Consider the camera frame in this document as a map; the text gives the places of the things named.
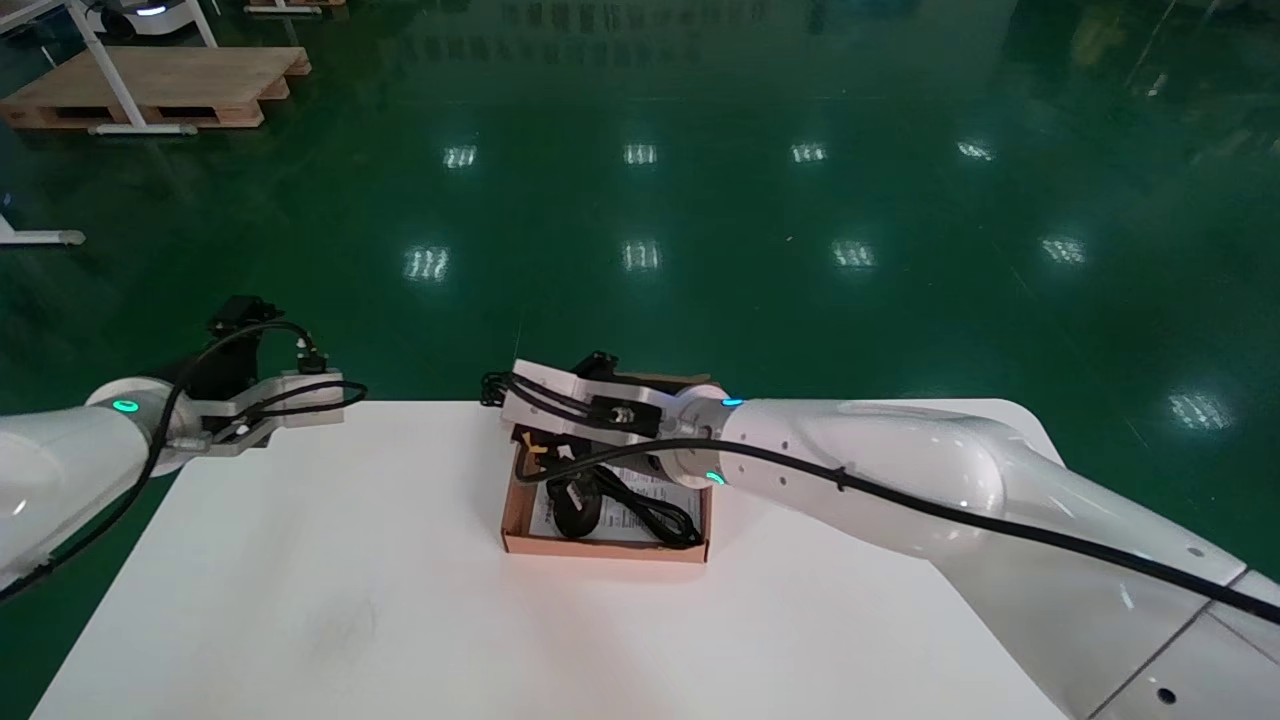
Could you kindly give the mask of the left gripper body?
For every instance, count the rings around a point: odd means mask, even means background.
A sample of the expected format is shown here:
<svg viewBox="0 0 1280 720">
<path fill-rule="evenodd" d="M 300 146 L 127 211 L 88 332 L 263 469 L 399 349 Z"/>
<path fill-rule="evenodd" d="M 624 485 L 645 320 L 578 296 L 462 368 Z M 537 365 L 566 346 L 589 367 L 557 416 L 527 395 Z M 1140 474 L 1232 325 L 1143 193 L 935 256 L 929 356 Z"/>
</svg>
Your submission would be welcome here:
<svg viewBox="0 0 1280 720">
<path fill-rule="evenodd" d="M 275 375 L 225 400 L 180 400 L 182 456 L 239 456 L 279 430 L 344 420 L 339 372 Z"/>
</svg>

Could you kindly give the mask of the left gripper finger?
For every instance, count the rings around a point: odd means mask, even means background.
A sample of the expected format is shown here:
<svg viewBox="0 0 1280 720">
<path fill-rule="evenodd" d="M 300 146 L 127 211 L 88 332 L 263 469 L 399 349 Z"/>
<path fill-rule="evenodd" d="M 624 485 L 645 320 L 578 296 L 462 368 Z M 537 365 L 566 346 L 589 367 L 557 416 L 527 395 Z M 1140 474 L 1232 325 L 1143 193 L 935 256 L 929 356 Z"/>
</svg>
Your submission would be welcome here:
<svg viewBox="0 0 1280 720">
<path fill-rule="evenodd" d="M 262 297 L 229 297 L 207 323 L 211 343 L 246 327 L 271 320 L 271 304 Z M 223 401 L 259 382 L 260 334 L 247 334 L 221 346 L 196 370 L 192 400 Z"/>
</svg>

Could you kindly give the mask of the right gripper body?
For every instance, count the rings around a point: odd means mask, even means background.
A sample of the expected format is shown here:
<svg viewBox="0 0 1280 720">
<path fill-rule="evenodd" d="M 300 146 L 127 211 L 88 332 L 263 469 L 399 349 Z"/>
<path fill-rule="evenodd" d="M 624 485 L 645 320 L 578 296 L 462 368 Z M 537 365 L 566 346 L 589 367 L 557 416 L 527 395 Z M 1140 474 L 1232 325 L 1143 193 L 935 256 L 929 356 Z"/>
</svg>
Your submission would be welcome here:
<svg viewBox="0 0 1280 720">
<path fill-rule="evenodd" d="M 518 360 L 500 373 L 500 419 L 576 439 L 576 459 L 545 471 L 516 471 L 522 484 L 572 477 L 589 468 L 616 468 L 677 486 L 704 486 L 704 454 L 657 447 L 657 442 L 703 438 L 707 418 L 692 404 L 707 396 L 704 375 L 620 372 L 613 380 L 586 380 L 575 366 L 562 370 Z"/>
</svg>

